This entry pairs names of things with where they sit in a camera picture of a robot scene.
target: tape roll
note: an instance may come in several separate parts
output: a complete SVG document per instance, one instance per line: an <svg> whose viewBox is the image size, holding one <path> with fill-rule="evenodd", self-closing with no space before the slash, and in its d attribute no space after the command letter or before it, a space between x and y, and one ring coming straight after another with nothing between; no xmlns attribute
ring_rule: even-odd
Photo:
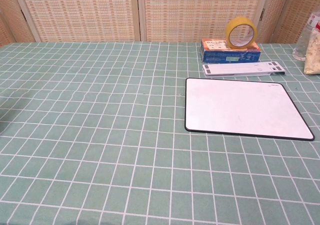
<svg viewBox="0 0 320 225"><path fill-rule="evenodd" d="M248 26L249 33L239 39L234 39L231 37L234 29L240 26ZM256 26L250 21L248 18L243 16L238 16L232 19L225 27L225 39L227 45L232 49L246 49L250 44L252 44L257 37L257 29Z"/></svg>

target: box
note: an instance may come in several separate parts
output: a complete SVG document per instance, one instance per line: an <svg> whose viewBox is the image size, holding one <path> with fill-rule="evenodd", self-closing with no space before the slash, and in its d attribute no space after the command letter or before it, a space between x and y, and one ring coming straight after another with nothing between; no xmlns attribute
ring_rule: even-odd
<svg viewBox="0 0 320 225"><path fill-rule="evenodd" d="M204 63L255 63L260 54L261 50L255 42L245 49L231 49L224 39L203 38L201 41L200 55Z"/></svg>

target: grid pattern tablecloth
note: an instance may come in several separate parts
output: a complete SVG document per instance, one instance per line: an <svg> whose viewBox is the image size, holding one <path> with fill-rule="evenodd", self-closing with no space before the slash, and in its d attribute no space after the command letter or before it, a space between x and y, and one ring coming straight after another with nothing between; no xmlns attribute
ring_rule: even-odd
<svg viewBox="0 0 320 225"><path fill-rule="evenodd" d="M320 79L287 44L260 60L314 142L184 129L198 43L0 49L0 224L320 224Z"/></svg>

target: white board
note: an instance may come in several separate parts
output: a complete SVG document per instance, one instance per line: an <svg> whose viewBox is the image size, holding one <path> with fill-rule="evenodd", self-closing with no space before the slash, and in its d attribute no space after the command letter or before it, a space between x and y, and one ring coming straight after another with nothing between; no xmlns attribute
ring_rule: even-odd
<svg viewBox="0 0 320 225"><path fill-rule="evenodd" d="M313 141L313 133L280 83L187 78L190 132Z"/></svg>

